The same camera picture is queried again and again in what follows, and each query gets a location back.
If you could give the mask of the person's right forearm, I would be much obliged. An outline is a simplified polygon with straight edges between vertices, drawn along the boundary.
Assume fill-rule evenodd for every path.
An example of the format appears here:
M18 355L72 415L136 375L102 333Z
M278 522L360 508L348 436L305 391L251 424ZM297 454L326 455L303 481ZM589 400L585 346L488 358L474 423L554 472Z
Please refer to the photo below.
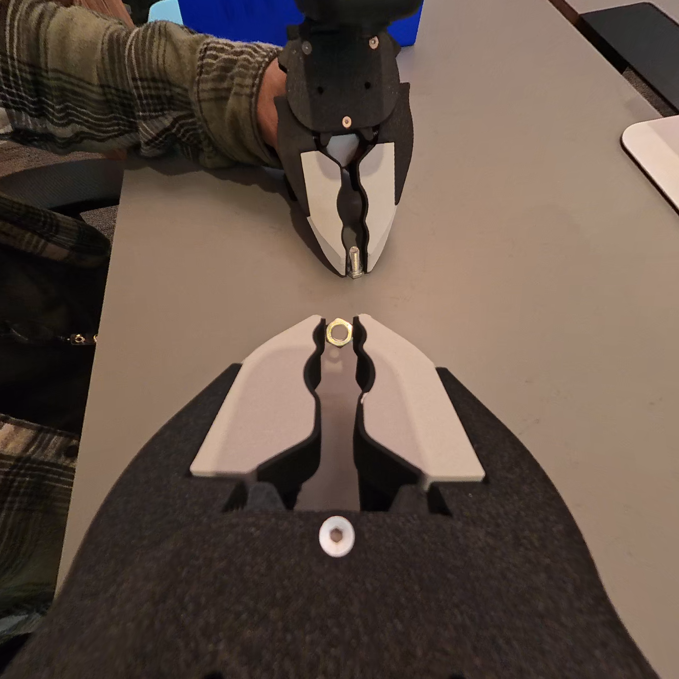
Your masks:
M1 416L1 639L32 632L54 598L80 438Z

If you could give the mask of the person's left forearm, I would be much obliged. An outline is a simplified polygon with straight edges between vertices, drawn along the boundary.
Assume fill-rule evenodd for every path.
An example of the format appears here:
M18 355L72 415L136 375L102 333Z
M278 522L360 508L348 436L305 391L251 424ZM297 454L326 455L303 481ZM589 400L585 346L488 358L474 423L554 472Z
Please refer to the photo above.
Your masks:
M1 139L55 154L177 154L279 168L257 125L280 49L172 22L127 27L83 7L1 2Z

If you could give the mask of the light blue object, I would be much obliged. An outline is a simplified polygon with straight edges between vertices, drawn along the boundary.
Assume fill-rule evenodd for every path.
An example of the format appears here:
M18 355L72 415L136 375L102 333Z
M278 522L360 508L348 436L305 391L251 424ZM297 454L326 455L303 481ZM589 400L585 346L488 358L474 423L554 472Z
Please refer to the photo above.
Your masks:
M147 22L167 21L182 26L179 1L165 0L153 2L148 10Z

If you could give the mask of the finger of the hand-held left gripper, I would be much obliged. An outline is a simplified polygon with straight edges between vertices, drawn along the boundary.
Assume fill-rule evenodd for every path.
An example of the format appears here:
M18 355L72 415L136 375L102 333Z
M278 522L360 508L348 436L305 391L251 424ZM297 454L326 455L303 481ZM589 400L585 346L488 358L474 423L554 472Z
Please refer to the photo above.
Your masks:
M344 224L337 208L342 189L342 167L318 150L300 155L308 201L308 222L330 265L340 276L347 272L347 253L342 239Z
M395 218L395 143L358 149L352 172L362 196L364 244L360 250L365 273L369 273L386 246Z

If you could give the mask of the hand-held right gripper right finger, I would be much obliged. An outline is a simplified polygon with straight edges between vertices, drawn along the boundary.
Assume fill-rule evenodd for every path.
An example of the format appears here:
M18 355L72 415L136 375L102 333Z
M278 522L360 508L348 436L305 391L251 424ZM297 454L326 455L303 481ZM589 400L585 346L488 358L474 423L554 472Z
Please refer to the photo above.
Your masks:
M443 380L443 370L369 314L353 318L361 394L353 462L361 511L388 511L404 487L426 498L442 484L486 482L486 471Z

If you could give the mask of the person's left hand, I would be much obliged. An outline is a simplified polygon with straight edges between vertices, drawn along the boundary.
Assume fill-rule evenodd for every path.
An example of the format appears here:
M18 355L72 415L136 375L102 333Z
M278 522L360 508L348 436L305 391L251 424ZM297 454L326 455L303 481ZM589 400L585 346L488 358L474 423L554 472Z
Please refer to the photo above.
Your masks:
M276 99L286 94L286 73L275 58L266 67L257 96L257 125L265 145L278 153L278 112Z

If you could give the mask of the blue box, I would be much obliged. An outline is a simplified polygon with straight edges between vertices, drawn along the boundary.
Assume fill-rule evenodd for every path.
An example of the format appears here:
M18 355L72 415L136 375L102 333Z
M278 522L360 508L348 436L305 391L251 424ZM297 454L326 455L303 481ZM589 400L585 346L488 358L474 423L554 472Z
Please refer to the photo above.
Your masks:
M284 46L296 30L302 39L371 39L412 46L423 1L179 1L182 23L231 41Z

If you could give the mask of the white monitor stand base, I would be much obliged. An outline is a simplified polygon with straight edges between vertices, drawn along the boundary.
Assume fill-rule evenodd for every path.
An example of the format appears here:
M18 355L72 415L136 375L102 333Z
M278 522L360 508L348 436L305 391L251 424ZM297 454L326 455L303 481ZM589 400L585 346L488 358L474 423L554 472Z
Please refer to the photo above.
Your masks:
M678 212L678 115L630 125L621 145Z

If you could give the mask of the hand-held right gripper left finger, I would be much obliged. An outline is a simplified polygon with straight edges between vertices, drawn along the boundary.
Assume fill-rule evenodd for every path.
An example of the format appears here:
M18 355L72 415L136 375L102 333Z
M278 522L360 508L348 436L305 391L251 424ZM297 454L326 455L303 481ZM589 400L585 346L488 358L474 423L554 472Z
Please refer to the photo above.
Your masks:
M271 484L284 506L294 509L320 465L317 388L324 349L325 319L312 315L238 364L191 474Z

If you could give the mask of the black flat panel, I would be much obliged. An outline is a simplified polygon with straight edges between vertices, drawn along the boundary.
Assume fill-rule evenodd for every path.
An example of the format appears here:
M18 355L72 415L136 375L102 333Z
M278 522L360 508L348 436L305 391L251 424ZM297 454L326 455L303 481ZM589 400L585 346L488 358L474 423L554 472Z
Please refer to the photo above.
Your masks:
M631 70L678 114L678 22L638 2L579 15L576 28L619 71Z

